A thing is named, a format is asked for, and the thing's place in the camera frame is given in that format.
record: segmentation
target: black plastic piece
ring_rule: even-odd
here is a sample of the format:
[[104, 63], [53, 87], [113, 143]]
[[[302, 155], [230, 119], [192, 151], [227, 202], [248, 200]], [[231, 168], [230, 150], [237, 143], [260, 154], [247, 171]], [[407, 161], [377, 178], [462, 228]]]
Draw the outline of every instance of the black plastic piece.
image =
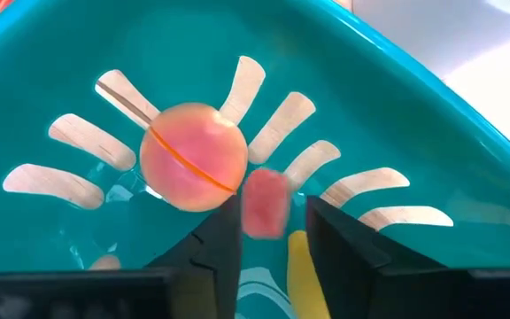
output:
[[316, 197], [306, 230], [332, 319], [510, 318], [510, 269], [446, 268]]
[[148, 267], [210, 270], [215, 280], [218, 318], [233, 319], [241, 272], [242, 238], [239, 197], [233, 196]]
[[234, 196], [143, 270], [0, 274], [0, 319], [234, 318], [240, 218]]

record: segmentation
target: orange rubber band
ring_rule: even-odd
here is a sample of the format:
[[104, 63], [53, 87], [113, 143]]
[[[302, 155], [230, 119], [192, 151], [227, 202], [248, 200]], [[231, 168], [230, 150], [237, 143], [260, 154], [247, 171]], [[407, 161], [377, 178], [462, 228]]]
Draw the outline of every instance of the orange rubber band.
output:
[[228, 186], [218, 182], [215, 178], [211, 177], [209, 174], [207, 174], [205, 171], [203, 171], [202, 169], [196, 167], [194, 164], [190, 163], [189, 161], [187, 161], [183, 156], [181, 156], [181, 154], [179, 154], [174, 148], [172, 148], [161, 136], [159, 133], [157, 133], [157, 131], [155, 131], [153, 128], [149, 128], [149, 130], [151, 131], [151, 134], [153, 135], [153, 137], [155, 137], [155, 139], [157, 140], [157, 142], [163, 147], [165, 148], [171, 155], [174, 156], [174, 158], [176, 160], [178, 160], [179, 162], [181, 162], [187, 169], [189, 169], [192, 173], [194, 173], [196, 176], [199, 176], [199, 177], [202, 177], [204, 178], [206, 181], [214, 184], [215, 186], [223, 189], [224, 191], [229, 191], [229, 192], [232, 192], [232, 193], [236, 193], [236, 191], [234, 191], [233, 189], [229, 188]]

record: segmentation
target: pink ball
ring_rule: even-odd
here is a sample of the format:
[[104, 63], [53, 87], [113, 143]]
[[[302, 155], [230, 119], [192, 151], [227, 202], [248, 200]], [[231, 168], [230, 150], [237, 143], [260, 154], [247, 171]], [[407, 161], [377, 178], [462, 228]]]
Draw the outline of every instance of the pink ball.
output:
[[173, 206], [214, 209], [239, 188], [247, 143], [239, 128], [209, 105], [174, 106], [155, 118], [141, 144], [145, 181]]

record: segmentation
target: pink gummy candy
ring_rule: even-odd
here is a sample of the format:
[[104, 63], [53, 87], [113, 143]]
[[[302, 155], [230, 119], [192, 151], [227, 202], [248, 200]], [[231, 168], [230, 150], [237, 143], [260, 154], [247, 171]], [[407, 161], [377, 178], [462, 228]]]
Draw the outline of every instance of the pink gummy candy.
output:
[[287, 177], [265, 168], [254, 170], [243, 186], [243, 231], [250, 237], [281, 237], [289, 210]]

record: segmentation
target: white surface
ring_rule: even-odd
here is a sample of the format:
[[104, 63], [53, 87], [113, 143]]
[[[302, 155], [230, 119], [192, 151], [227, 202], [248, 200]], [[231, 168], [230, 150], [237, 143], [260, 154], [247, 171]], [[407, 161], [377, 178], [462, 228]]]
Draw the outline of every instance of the white surface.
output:
[[510, 0], [354, 0], [353, 10], [510, 139]]

